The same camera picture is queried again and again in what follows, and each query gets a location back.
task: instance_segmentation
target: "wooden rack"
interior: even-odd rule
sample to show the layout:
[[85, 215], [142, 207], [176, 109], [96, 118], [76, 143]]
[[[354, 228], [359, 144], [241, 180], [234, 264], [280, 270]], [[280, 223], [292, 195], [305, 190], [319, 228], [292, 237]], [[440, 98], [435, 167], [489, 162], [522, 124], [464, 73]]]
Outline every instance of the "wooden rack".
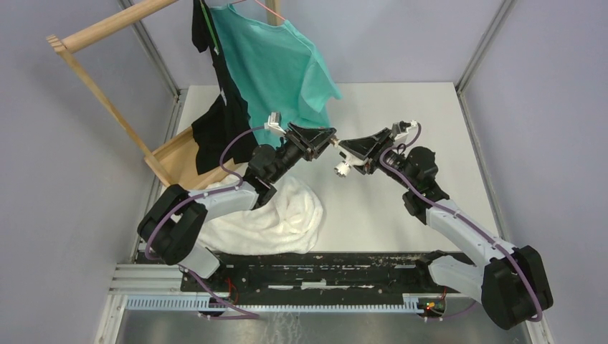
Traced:
[[[64, 39], [51, 35], [47, 37], [47, 41], [141, 149], [144, 160], [165, 186], [178, 183], [186, 189], [205, 188], [222, 180], [227, 173], [220, 168], [202, 175], [196, 172], [195, 157], [199, 148], [192, 137], [192, 128], [189, 127], [155, 151], [151, 151], [73, 55], [174, 2], [177, 0], [143, 0]], [[266, 5], [277, 13], [279, 3], [280, 0], [266, 0]], [[270, 24], [282, 24], [275, 16], [268, 18]], [[233, 161], [229, 161], [225, 166], [232, 170], [238, 167]]]

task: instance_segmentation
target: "metal floor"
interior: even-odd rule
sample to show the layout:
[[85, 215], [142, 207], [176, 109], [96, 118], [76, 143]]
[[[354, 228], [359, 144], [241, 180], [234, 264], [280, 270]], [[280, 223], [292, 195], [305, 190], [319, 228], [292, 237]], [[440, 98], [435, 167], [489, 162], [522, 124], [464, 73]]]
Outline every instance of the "metal floor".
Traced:
[[[448, 300], [448, 314], [469, 300]], [[126, 310], [116, 343], [531, 343], [526, 326], [504, 331], [481, 307], [424, 323], [412, 314], [262, 313], [259, 320], [206, 320], [195, 312]]]

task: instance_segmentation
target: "metal frame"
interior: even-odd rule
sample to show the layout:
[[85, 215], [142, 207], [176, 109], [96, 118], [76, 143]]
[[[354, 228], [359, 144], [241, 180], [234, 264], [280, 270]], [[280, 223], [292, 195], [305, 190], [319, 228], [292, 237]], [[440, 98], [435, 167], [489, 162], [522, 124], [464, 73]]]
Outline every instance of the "metal frame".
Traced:
[[182, 273], [164, 264], [118, 264], [109, 295], [184, 295]]
[[526, 327], [528, 328], [528, 334], [532, 343], [555, 344], [545, 317], [540, 322], [527, 321]]
[[[211, 306], [209, 295], [130, 295], [125, 309], [178, 312], [226, 312], [225, 307]], [[403, 296], [403, 305], [244, 305], [250, 312], [311, 312], [311, 313], [411, 313], [422, 314], [417, 308], [418, 297]]]
[[466, 90], [472, 76], [475, 74], [475, 71], [479, 67], [485, 54], [488, 52], [490, 45], [496, 38], [500, 28], [504, 25], [516, 2], [517, 0], [503, 0], [503, 3], [500, 4], [498, 11], [496, 11], [494, 18], [492, 18], [492, 21], [490, 22], [490, 26], [485, 30], [484, 35], [481, 37], [479, 44], [475, 48], [475, 52], [473, 52], [465, 71], [462, 73], [462, 76], [456, 83], [456, 93], [458, 95], [462, 94]]
[[[186, 102], [187, 95], [188, 90], [179, 90], [179, 96], [177, 97], [177, 101], [174, 102], [173, 108], [171, 109], [171, 117], [169, 118], [167, 131], [165, 132], [163, 143], [169, 141], [177, 133], [177, 126], [181, 118], [181, 112], [184, 109], [184, 103]], [[156, 199], [158, 199], [158, 197], [161, 195], [162, 186], [163, 185], [161, 181], [155, 176], [153, 176], [152, 180], [150, 181], [150, 191], [148, 192], [148, 196], [146, 199], [146, 207], [140, 214], [140, 218], [143, 218], [143, 216], [146, 215], [150, 208], [152, 208], [152, 205], [154, 205]], [[135, 239], [133, 240], [133, 245], [131, 246], [129, 262], [135, 262], [137, 251], [140, 250], [140, 243], [141, 239], [138, 235], [136, 235]]]
[[127, 305], [126, 295], [108, 295], [101, 321], [95, 335], [96, 344], [114, 344], [118, 338], [120, 323]]
[[475, 154], [475, 160], [477, 160], [477, 164], [479, 165], [479, 169], [481, 172], [481, 180], [483, 182], [483, 186], [485, 188], [485, 192], [490, 199], [490, 209], [492, 209], [492, 215], [494, 216], [494, 222], [496, 223], [496, 228], [498, 229], [499, 235], [504, 238], [506, 241], [510, 242], [509, 233], [505, 231], [503, 212], [500, 210], [500, 205], [498, 204], [498, 199], [496, 197], [496, 192], [494, 189], [494, 184], [490, 182], [488, 175], [488, 167], [481, 156], [481, 149], [479, 144], [479, 138], [475, 133], [474, 125], [472, 124], [470, 118], [470, 112], [467, 107], [467, 102], [465, 97], [456, 93], [458, 97], [458, 101], [460, 102], [460, 109], [462, 110], [462, 116], [465, 119], [465, 125], [467, 127], [467, 131], [469, 132], [469, 138], [471, 139], [471, 144], [473, 146], [473, 153]]
[[[133, 0], [116, 1], [118, 2], [120, 9], [126, 9], [134, 5]], [[150, 58], [150, 61], [152, 61], [154, 67], [158, 71], [158, 74], [163, 80], [165, 88], [169, 91], [169, 93], [171, 93], [175, 97], [175, 99], [177, 99], [177, 97], [179, 97], [180, 95], [180, 89], [175, 83], [173, 77], [171, 76], [171, 73], [169, 72], [166, 63], [163, 60], [161, 53], [158, 52], [154, 41], [152, 41], [152, 39], [150, 38], [150, 34], [148, 33], [148, 30], [146, 30], [146, 26], [143, 24], [143, 22], [136, 21], [135, 23], [133, 23], [132, 28], [139, 42], [141, 43], [143, 50], [146, 51], [146, 54]]]

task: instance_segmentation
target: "teal shirt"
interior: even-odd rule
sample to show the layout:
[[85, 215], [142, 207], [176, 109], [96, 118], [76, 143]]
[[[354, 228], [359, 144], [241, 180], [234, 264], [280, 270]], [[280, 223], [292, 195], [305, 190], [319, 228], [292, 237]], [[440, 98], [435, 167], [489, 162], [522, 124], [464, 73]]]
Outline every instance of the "teal shirt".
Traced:
[[[211, 8], [230, 76], [247, 101], [250, 125], [267, 122], [280, 111], [281, 126], [289, 122], [309, 128], [329, 127], [325, 104], [342, 94], [329, 75], [315, 45], [289, 21], [274, 27], [248, 19], [232, 5]], [[257, 142], [279, 146], [276, 135], [255, 132]]]

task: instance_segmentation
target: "white table surface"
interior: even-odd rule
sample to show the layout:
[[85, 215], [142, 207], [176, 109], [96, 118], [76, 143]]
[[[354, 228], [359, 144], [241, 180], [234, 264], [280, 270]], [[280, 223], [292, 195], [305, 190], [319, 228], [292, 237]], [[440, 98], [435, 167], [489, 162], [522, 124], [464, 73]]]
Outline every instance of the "white table surface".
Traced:
[[[400, 120], [417, 120], [423, 130], [416, 145], [437, 153], [437, 182], [441, 188], [462, 211], [490, 232], [498, 233], [452, 83], [338, 86], [343, 99], [331, 99], [327, 104], [338, 138], [360, 138]], [[217, 86], [188, 89], [178, 132], [206, 112], [218, 91]], [[396, 181], [381, 171], [362, 176], [352, 170], [348, 177], [339, 178], [333, 167], [340, 161], [338, 151], [328, 147], [318, 160], [301, 161], [288, 172], [304, 180], [325, 207], [314, 252], [458, 250], [441, 234], [408, 214], [402, 201], [406, 190]]]

